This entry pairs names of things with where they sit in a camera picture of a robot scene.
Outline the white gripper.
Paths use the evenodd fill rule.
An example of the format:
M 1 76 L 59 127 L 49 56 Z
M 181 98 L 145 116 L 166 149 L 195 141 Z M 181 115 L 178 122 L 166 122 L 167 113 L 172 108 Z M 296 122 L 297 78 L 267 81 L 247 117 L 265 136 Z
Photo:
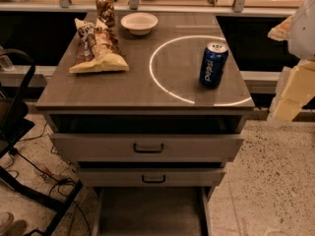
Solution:
M 315 97 L 315 61 L 307 61 L 315 59 L 315 0 L 305 0 L 293 16 L 268 32 L 268 38 L 288 40 L 289 53 L 304 59 L 292 69 L 283 68 L 271 107 L 272 118 L 289 122 Z

